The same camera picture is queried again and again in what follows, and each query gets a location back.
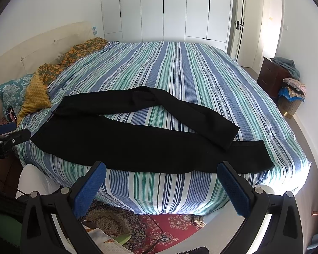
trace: persian rug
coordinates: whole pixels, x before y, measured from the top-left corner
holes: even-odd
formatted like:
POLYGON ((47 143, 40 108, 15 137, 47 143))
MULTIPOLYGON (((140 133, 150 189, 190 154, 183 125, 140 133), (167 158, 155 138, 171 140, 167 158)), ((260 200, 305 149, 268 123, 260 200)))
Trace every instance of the persian rug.
POLYGON ((155 254, 185 240, 200 229, 192 224, 193 215, 136 215, 96 200, 92 202, 86 216, 80 220, 92 221, 109 236, 130 234, 131 239, 124 247, 134 254, 142 254, 160 239, 149 251, 149 254, 155 254))

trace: black pants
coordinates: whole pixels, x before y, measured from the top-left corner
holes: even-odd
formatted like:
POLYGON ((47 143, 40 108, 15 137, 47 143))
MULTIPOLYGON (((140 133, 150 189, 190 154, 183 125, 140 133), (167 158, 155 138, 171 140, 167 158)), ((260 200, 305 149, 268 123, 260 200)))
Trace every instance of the black pants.
POLYGON ((42 151, 67 161, 93 165, 98 160, 109 169, 124 171, 216 173, 224 160, 237 173, 273 169, 264 142, 233 141, 238 130, 209 108, 143 86, 66 96, 31 140, 42 151), (155 105, 163 105, 196 133, 133 125, 103 116, 155 105))

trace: cream headboard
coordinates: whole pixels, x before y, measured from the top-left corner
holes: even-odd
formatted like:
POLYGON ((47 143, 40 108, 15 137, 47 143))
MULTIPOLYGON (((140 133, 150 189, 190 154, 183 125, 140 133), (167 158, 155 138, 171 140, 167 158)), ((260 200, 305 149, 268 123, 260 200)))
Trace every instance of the cream headboard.
MULTIPOLYGON (((59 27, 34 36, 0 56, 0 85, 34 73, 45 63, 57 64, 74 45, 93 38, 90 22, 59 27)), ((0 100, 0 119, 4 116, 0 100)))

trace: cable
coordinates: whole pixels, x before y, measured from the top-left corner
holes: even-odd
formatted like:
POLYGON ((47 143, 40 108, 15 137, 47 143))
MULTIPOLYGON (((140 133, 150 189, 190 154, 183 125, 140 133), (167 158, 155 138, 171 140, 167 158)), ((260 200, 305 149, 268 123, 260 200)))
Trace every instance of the cable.
POLYGON ((156 245, 157 245, 157 243, 158 242, 160 242, 160 240, 162 240, 164 237, 163 237, 163 235, 164 235, 164 231, 161 229, 161 227, 157 224, 157 222, 150 216, 150 215, 148 215, 153 221, 154 221, 154 223, 156 224, 156 226, 160 229, 160 231, 161 231, 161 234, 160 234, 160 239, 157 239, 157 241, 153 244, 153 245, 151 245, 147 250, 145 250, 143 253, 141 253, 141 254, 147 254, 148 252, 150 252, 156 245))
POLYGON ((8 184, 5 184, 1 179, 0 179, 0 182, 2 182, 2 183, 4 184, 4 186, 8 186, 8 187, 10 187, 10 188, 12 188, 12 189, 14 189, 14 190, 19 191, 21 194, 24 194, 24 195, 26 195, 26 196, 29 196, 28 194, 26 194, 26 193, 20 191, 18 188, 13 188, 12 186, 10 186, 10 185, 8 185, 8 184))

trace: door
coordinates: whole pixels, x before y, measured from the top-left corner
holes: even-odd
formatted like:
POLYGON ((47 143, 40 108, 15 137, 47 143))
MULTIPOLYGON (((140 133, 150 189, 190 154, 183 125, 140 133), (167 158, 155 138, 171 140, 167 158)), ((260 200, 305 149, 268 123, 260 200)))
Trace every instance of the door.
POLYGON ((101 11, 104 23, 104 33, 121 32, 119 0, 101 0, 101 11))
POLYGON ((210 0, 186 1, 186 36, 206 38, 210 0))
POLYGON ((164 0, 164 41, 185 41, 186 0, 164 0))
POLYGON ((232 13, 232 0, 210 0, 207 38, 227 43, 232 13))
POLYGON ((233 60, 238 59, 239 49, 240 49, 240 40, 242 35, 242 28, 245 16, 245 0, 237 0, 236 5, 236 19, 234 23, 234 33, 233 33, 233 41, 232 48, 230 52, 230 56, 233 60))
POLYGON ((163 0, 141 0, 142 40, 163 41, 163 0))
POLYGON ((209 39, 205 39, 205 38, 186 36, 185 37, 185 42, 187 42, 187 43, 206 44, 206 45, 210 45, 212 47, 216 47, 218 49, 221 49, 223 51, 225 51, 225 48, 226 48, 226 43, 224 43, 224 42, 215 41, 215 40, 209 40, 209 39))
POLYGON ((140 0, 120 0, 124 43, 142 42, 140 0))
POLYGON ((256 57, 264 0, 245 0, 245 15, 237 63, 242 67, 253 67, 256 57))
POLYGON ((118 41, 118 42, 123 42, 122 41, 122 33, 121 31, 119 32, 112 32, 112 33, 105 33, 105 40, 107 41, 118 41))

